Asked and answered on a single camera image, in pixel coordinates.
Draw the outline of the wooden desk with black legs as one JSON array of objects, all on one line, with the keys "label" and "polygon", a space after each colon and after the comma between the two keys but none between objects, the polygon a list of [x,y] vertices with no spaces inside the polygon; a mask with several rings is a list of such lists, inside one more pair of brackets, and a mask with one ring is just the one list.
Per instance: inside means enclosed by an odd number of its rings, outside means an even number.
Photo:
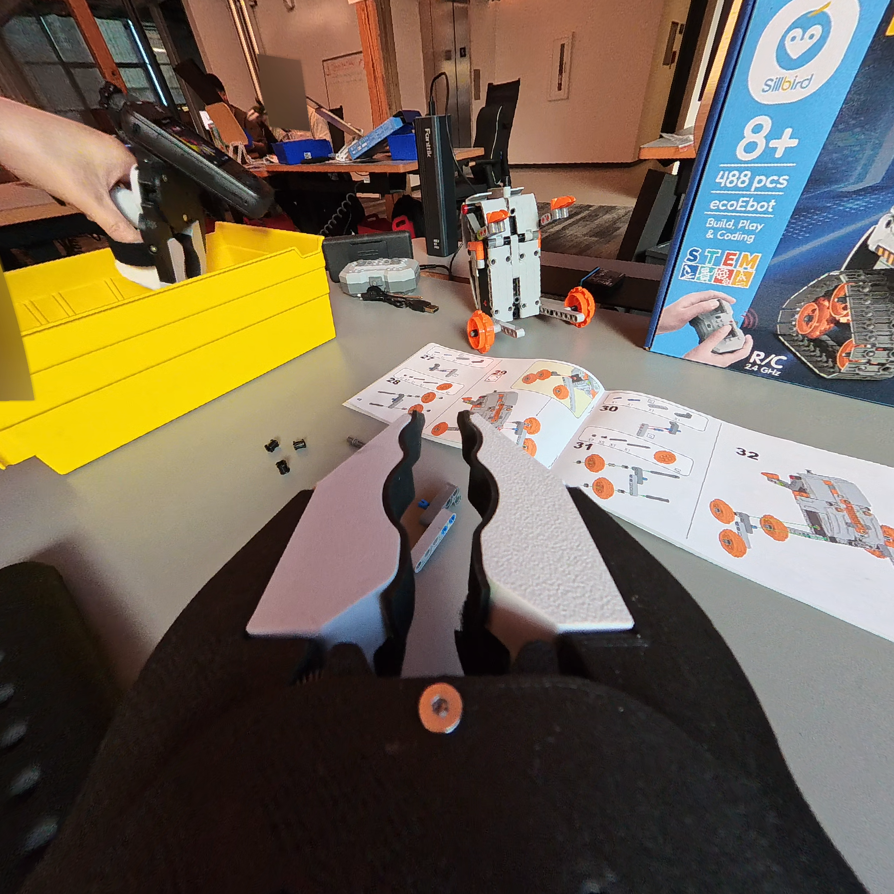
[{"label": "wooden desk with black legs", "polygon": [[354,190],[363,194],[386,196],[386,208],[393,209],[393,197],[410,193],[409,177],[419,171],[419,163],[412,160],[393,160],[386,154],[378,154],[356,162],[339,162],[335,158],[304,161],[297,164],[274,162],[272,157],[248,164],[248,170],[259,178],[286,175],[307,177],[311,175],[349,176]]}]

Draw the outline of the yellow plastic parts bin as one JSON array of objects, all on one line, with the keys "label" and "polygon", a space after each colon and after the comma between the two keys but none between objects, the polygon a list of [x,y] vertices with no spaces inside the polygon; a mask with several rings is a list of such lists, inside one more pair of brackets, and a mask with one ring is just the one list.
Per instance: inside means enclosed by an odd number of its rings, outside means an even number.
[{"label": "yellow plastic parts bin", "polygon": [[1,467],[67,474],[333,339],[322,243],[219,222],[207,274],[157,291],[109,250],[6,274],[35,398],[2,402]]}]

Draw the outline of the black upright device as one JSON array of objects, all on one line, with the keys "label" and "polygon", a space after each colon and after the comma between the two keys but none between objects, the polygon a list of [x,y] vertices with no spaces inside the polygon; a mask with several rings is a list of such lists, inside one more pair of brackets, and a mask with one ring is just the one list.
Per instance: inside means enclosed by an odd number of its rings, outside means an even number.
[{"label": "black upright device", "polygon": [[455,165],[446,115],[414,121],[427,252],[452,256],[459,247]]}]

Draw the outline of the person's left hand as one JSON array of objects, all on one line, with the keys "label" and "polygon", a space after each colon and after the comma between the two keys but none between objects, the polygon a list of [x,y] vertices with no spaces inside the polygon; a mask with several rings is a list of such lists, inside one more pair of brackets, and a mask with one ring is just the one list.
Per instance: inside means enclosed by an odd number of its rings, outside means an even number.
[{"label": "person's left hand", "polygon": [[1,163],[78,208],[112,240],[141,243],[139,230],[110,197],[118,182],[129,182],[137,163],[115,137],[2,97]]}]

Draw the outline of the grey beam with blue pin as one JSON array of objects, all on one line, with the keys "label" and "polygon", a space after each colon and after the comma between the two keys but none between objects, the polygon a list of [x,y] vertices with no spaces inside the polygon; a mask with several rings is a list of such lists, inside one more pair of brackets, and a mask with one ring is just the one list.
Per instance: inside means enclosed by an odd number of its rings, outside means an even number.
[{"label": "grey beam with blue pin", "polygon": [[461,491],[453,483],[441,486],[430,501],[420,501],[423,508],[419,524],[423,532],[411,548],[413,570],[419,573],[436,550],[441,540],[456,520],[456,510],[461,502]]}]

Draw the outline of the grey desk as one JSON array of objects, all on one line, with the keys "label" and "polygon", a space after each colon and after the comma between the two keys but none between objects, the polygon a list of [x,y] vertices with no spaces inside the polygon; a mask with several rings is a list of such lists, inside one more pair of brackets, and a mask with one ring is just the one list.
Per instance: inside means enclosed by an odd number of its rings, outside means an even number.
[{"label": "grey desk", "polygon": [[[285,504],[382,429],[344,400],[433,341],[465,345],[468,288],[436,278],[434,315],[332,287],[335,340],[69,475],[31,459],[1,474],[2,565],[56,567],[128,687],[207,580]],[[892,410],[655,355],[649,321],[600,311],[500,338],[498,357],[564,359],[609,389],[892,464]],[[307,450],[292,442],[304,438]],[[278,439],[280,448],[264,445]],[[287,460],[290,473],[275,463]],[[763,703],[827,833],[872,892],[892,892],[892,643],[624,523],[698,600]]]}]

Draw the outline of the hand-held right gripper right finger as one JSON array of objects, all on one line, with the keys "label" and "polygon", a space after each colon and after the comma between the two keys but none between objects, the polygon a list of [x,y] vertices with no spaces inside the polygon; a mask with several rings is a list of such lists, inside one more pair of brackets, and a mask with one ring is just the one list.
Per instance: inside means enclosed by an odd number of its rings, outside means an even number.
[{"label": "hand-held right gripper right finger", "polygon": [[457,652],[507,669],[529,642],[632,629],[634,620],[562,480],[485,419],[458,416],[472,540]]}]

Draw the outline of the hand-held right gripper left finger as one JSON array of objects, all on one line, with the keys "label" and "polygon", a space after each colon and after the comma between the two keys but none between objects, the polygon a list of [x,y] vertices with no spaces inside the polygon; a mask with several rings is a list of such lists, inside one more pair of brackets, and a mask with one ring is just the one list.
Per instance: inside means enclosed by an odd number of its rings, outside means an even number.
[{"label": "hand-held right gripper left finger", "polygon": [[400,669],[415,608],[408,534],[423,416],[400,417],[323,478],[248,623],[252,637],[354,643]]}]

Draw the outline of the blue robot kit box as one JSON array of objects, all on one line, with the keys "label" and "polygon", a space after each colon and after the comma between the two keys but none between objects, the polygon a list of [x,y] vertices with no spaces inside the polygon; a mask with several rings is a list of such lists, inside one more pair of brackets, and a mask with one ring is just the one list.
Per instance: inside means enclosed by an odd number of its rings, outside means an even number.
[{"label": "blue robot kit box", "polygon": [[892,405],[892,16],[743,3],[647,349]]}]

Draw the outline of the grey battery box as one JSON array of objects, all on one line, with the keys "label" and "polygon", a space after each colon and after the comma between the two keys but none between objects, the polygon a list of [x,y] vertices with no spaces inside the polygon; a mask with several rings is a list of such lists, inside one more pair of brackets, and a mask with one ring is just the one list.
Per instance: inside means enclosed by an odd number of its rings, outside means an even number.
[{"label": "grey battery box", "polygon": [[391,294],[410,294],[419,286],[420,266],[413,258],[352,261],[341,270],[339,283],[347,294],[359,296],[376,286]]}]

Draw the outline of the partly built toy robot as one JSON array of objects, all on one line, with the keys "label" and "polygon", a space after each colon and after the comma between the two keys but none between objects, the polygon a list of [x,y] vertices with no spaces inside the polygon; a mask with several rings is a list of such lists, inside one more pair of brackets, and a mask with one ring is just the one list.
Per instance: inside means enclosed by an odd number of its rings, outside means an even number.
[{"label": "partly built toy robot", "polygon": [[520,188],[501,187],[469,196],[461,207],[461,228],[468,252],[475,312],[467,323],[473,350],[488,352],[498,331],[524,336],[516,321],[536,316],[584,327],[596,303],[577,286],[565,300],[542,297],[541,226],[569,216],[574,196],[553,198],[540,216],[535,196]]}]

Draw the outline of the black office chair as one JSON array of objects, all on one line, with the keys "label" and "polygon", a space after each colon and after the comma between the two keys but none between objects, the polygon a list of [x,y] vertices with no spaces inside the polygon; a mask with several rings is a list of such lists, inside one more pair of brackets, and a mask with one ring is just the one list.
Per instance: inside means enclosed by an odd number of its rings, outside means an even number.
[{"label": "black office chair", "polygon": [[510,185],[508,142],[520,94],[520,80],[487,85],[486,103],[475,124],[474,146],[484,156],[471,165],[471,181],[476,190]]}]

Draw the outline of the instruction booklet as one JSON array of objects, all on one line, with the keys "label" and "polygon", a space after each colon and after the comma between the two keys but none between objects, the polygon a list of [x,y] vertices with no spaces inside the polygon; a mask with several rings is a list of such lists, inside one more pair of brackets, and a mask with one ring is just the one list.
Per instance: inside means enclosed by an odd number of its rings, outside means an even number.
[{"label": "instruction booklet", "polygon": [[344,403],[460,446],[469,411],[617,517],[757,584],[893,638],[893,471],[606,390],[573,362],[429,343]]}]

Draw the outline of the black box device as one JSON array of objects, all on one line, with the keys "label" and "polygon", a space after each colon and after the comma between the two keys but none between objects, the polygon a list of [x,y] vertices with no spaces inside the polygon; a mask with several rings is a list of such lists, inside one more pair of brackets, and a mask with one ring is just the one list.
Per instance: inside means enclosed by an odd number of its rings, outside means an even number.
[{"label": "black box device", "polygon": [[411,236],[406,230],[376,231],[368,234],[327,236],[322,243],[325,269],[338,283],[342,269],[359,260],[400,259],[414,256]]}]

